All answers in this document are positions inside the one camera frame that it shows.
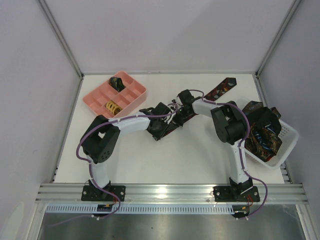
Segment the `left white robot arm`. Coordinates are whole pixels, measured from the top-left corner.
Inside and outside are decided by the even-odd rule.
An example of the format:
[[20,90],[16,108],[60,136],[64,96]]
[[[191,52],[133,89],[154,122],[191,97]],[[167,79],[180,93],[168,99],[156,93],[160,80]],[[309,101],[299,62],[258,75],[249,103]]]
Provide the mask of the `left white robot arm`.
[[86,161],[89,169],[89,184],[84,187],[83,201],[122,201],[116,194],[108,177],[107,161],[120,137],[138,131],[147,131],[156,140],[170,126],[170,119],[178,112],[174,103],[160,102],[156,107],[141,109],[135,114],[121,118],[97,116],[90,124],[76,148],[78,159]]

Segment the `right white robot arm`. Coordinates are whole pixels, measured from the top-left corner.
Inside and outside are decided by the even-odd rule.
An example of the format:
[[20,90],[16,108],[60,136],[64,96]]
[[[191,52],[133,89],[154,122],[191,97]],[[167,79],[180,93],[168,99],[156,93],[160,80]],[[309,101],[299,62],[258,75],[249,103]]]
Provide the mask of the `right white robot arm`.
[[245,140],[249,136],[250,123],[244,112],[234,101],[218,103],[204,96],[194,97],[191,89],[181,91],[178,101],[181,107],[174,117],[183,124],[194,115],[211,117],[217,137],[222,143],[230,144],[229,162],[231,174],[226,190],[213,191],[217,202],[243,202],[253,190],[253,179],[247,172]]

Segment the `dark red patterned tie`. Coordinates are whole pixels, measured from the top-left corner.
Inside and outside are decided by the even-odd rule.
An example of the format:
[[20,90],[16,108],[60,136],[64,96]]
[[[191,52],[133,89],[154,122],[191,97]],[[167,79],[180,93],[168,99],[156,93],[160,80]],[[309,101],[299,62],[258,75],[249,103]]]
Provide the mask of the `dark red patterned tie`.
[[[211,90],[207,95],[194,97],[191,94],[192,90],[186,89],[180,92],[177,95],[177,98],[172,100],[172,103],[178,105],[178,110],[182,106],[191,105],[194,111],[194,116],[204,115],[207,117],[211,117],[212,109],[214,108],[214,105],[217,104],[215,101],[218,98],[220,98],[222,95],[224,95],[226,92],[231,90],[233,87],[235,87],[236,85],[237,85],[236,78],[227,77],[218,86],[216,86],[213,90]],[[177,125],[175,123],[175,115],[173,116],[172,120],[170,120],[170,122],[167,122],[169,124],[169,127],[167,128],[162,138],[164,138],[165,136],[173,132],[175,129],[183,126],[183,125]]]

